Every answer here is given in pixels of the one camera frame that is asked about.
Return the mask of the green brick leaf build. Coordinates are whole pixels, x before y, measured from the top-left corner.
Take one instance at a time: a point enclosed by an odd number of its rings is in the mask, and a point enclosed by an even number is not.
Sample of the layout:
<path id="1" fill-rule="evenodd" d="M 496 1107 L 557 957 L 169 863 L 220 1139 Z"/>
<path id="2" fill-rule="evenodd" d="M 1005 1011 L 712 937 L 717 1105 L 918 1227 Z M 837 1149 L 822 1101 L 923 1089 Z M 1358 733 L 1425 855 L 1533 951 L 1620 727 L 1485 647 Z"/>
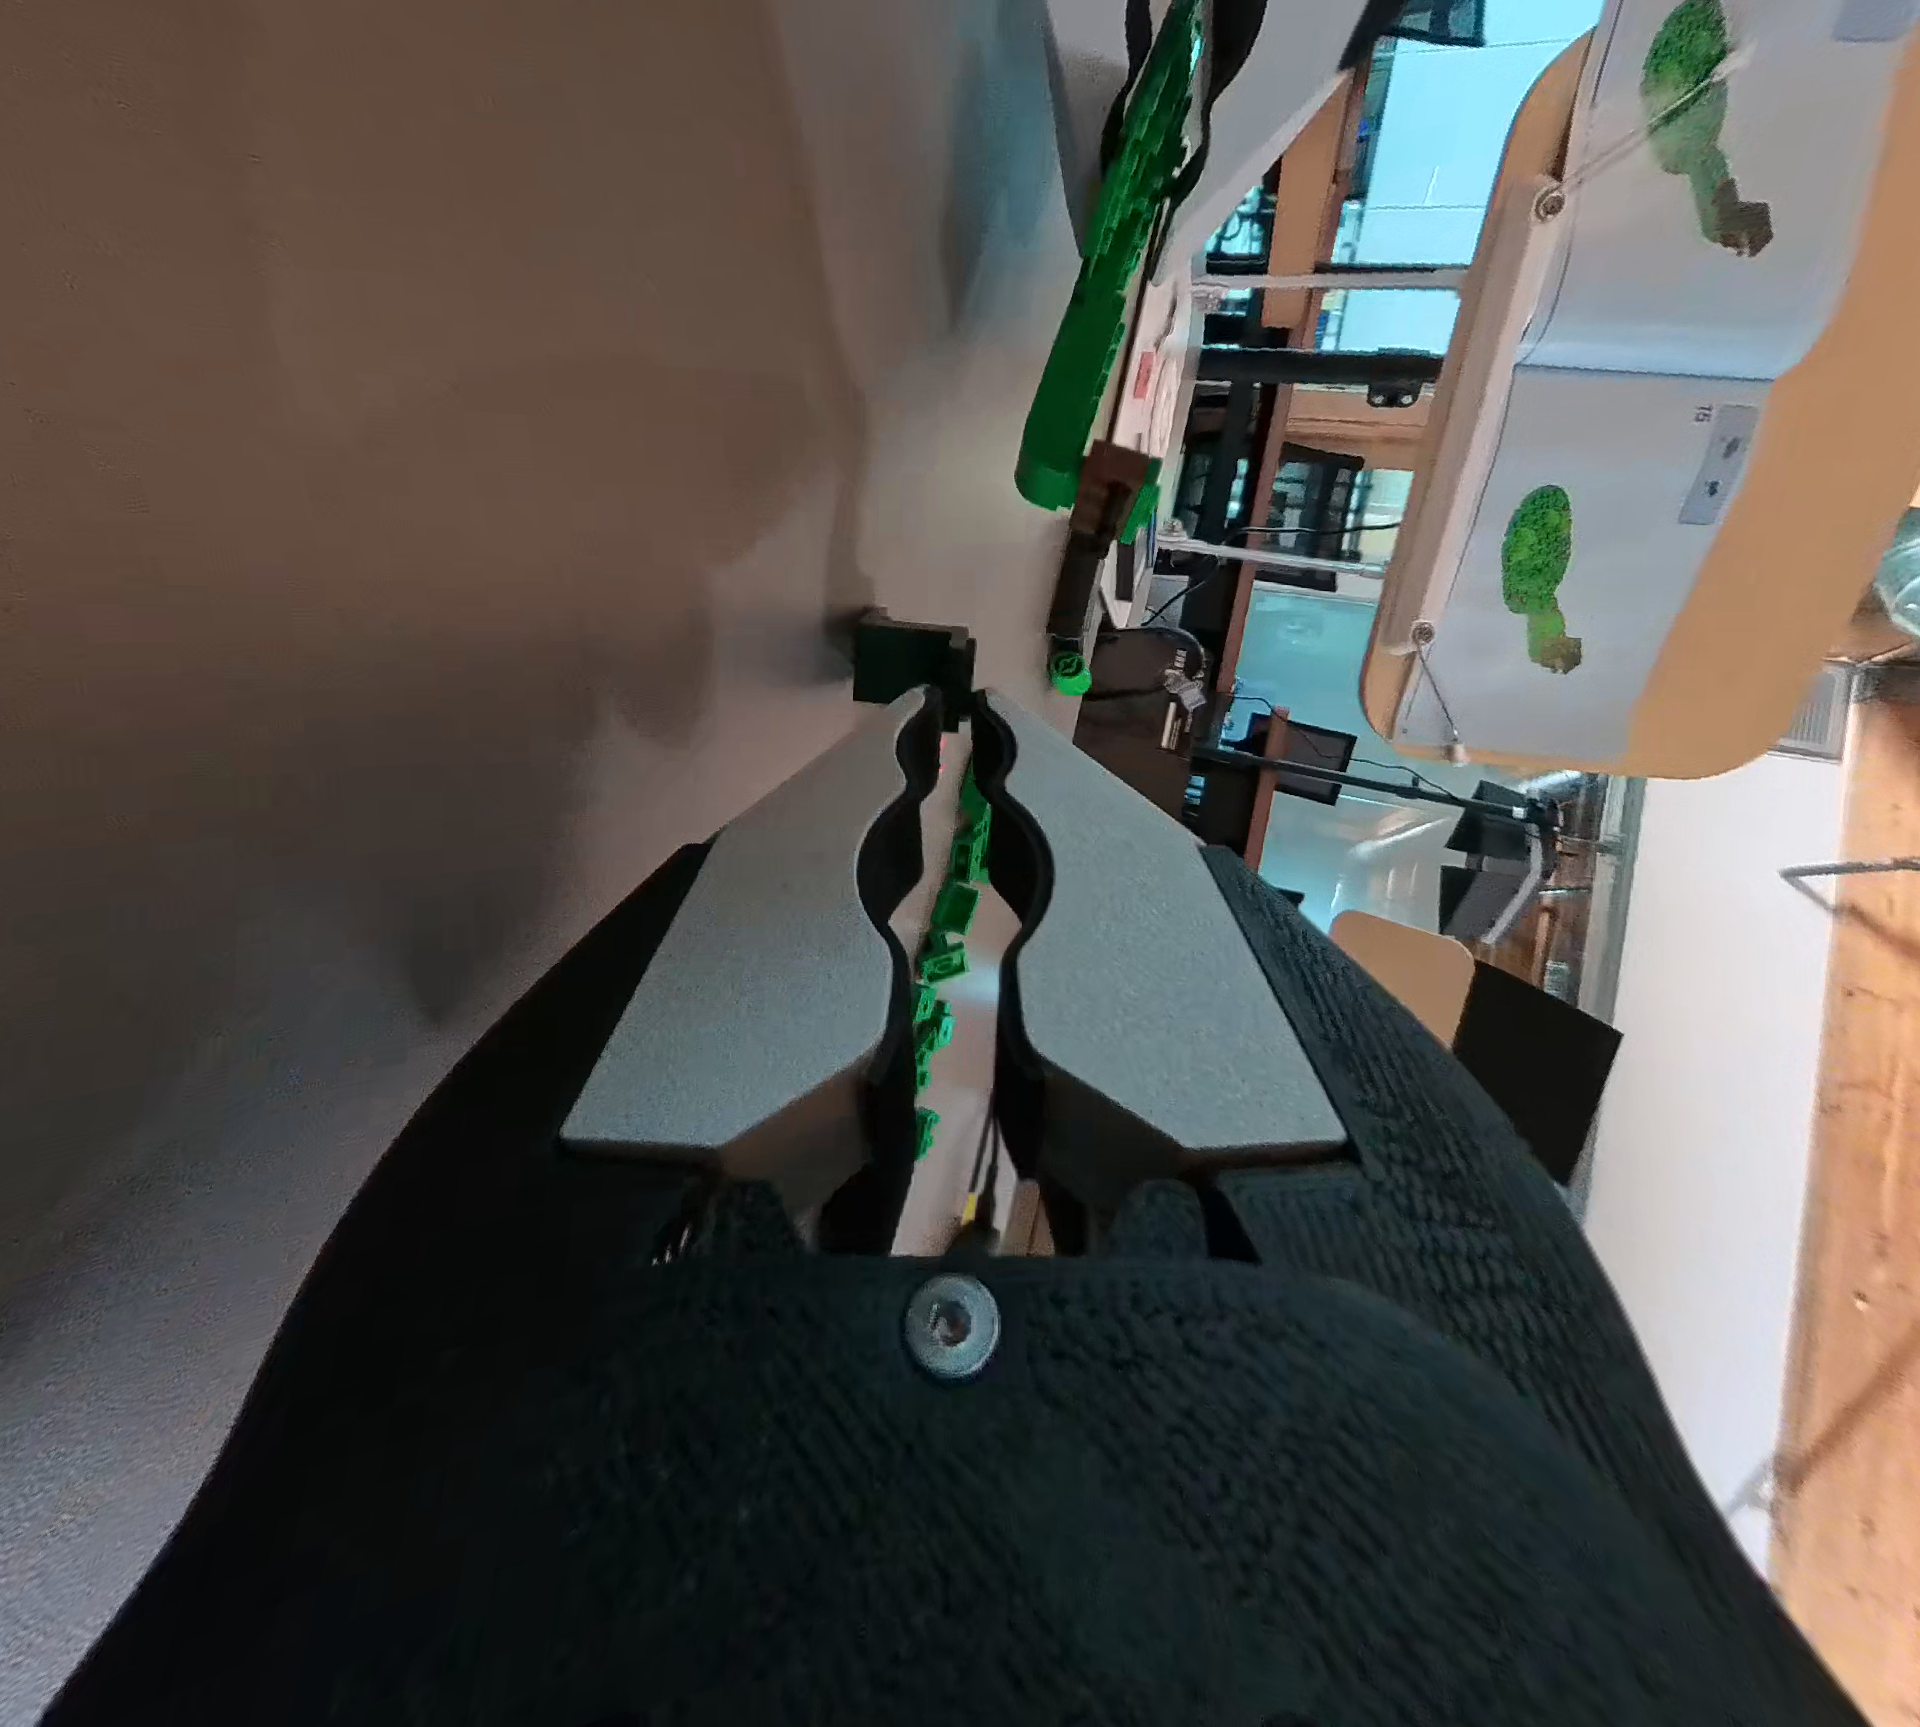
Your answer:
<path id="1" fill-rule="evenodd" d="M 1088 623 L 1098 575 L 1116 539 L 1138 527 L 1149 461 L 1095 439 L 1131 289 L 1186 163 L 1188 111 L 1203 43 L 1203 0 L 1169 0 L 1120 115 L 1082 263 L 1027 409 L 1016 491 L 1068 513 L 1068 549 L 1048 611 L 1048 685 L 1068 697 L 1091 687 Z"/>

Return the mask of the tan board with black panel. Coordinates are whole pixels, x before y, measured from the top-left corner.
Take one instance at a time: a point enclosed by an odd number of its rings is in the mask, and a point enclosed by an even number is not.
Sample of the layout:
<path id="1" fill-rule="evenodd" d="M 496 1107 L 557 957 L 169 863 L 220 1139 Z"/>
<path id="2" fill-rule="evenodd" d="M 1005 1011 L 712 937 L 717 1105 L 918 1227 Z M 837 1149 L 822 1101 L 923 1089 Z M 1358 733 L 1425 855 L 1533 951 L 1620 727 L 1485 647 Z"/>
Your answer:
<path id="1" fill-rule="evenodd" d="M 1551 1179 L 1572 1187 L 1620 1033 L 1442 933 L 1352 909 L 1329 933 L 1459 1059 Z"/>

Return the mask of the dark green brick bracket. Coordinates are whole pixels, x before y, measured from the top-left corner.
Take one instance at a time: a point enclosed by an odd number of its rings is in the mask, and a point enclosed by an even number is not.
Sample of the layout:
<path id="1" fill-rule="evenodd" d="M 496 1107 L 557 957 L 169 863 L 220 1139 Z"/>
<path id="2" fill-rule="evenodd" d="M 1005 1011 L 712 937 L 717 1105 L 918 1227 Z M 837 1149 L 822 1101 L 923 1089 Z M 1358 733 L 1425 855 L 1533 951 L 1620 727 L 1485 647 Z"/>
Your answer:
<path id="1" fill-rule="evenodd" d="M 866 609 L 852 631 L 852 697 L 888 705 L 912 687 L 934 693 L 943 731 L 972 713 L 977 643 L 966 627 L 897 619 Z"/>

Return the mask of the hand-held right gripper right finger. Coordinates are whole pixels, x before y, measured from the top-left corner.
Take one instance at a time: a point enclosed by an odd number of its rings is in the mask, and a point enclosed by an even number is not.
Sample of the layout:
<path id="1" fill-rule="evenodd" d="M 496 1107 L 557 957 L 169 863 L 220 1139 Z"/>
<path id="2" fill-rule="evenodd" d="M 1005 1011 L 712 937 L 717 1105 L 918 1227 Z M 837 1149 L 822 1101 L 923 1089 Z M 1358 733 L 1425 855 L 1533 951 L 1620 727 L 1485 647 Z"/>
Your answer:
<path id="1" fill-rule="evenodd" d="M 1235 915 L 1233 871 L 1043 717 L 972 699 L 998 967 L 991 1109 L 1054 1249 L 1152 1181 L 1338 1159 L 1348 1129 Z"/>

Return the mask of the small dark framed screen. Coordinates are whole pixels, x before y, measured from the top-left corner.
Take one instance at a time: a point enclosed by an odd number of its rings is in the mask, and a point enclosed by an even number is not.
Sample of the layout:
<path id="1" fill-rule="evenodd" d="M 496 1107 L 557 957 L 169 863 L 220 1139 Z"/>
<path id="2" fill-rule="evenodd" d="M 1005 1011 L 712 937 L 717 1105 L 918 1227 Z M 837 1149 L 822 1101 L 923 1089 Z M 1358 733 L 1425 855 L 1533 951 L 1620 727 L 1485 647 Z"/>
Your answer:
<path id="1" fill-rule="evenodd" d="M 1346 785 L 1358 737 L 1289 715 L 1273 715 L 1266 731 L 1266 755 L 1275 761 L 1271 787 L 1275 795 L 1304 799 L 1331 807 Z"/>

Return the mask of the grey desk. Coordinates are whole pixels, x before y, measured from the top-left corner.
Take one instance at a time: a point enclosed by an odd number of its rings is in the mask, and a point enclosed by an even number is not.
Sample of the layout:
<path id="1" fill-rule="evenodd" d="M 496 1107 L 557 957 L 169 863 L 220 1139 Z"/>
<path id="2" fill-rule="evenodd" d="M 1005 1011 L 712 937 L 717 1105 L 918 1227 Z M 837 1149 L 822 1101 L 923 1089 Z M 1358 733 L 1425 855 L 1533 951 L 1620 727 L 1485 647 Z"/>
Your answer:
<path id="1" fill-rule="evenodd" d="M 3 1722 L 852 619 L 1029 671 L 1048 75 L 1041 0 L 3 0 Z"/>

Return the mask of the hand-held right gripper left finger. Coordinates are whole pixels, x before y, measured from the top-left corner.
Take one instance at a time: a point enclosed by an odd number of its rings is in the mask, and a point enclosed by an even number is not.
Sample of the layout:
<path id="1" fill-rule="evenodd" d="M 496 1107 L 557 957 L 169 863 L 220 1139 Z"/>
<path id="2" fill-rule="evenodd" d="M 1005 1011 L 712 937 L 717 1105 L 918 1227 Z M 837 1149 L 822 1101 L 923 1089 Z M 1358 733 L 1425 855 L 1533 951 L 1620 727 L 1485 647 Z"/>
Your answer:
<path id="1" fill-rule="evenodd" d="M 909 687 L 719 827 L 564 1117 L 589 1157 L 769 1183 L 825 1251 L 891 1247 L 916 1149 L 914 973 L 943 703 Z"/>

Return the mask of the row of green brick pieces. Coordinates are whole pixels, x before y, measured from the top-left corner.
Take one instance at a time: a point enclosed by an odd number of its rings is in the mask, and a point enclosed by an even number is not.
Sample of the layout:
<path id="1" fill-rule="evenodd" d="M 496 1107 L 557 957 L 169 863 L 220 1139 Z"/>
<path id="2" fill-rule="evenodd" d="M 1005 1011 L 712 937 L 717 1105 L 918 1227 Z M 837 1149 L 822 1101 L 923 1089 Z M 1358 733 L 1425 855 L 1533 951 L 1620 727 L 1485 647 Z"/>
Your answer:
<path id="1" fill-rule="evenodd" d="M 951 985 L 972 971 L 972 931 L 989 883 L 991 817 L 976 765 L 968 761 L 958 779 L 955 821 L 927 925 L 912 961 L 914 1163 L 931 1151 L 942 1121 L 927 1091 L 936 1061 L 955 1031 Z"/>

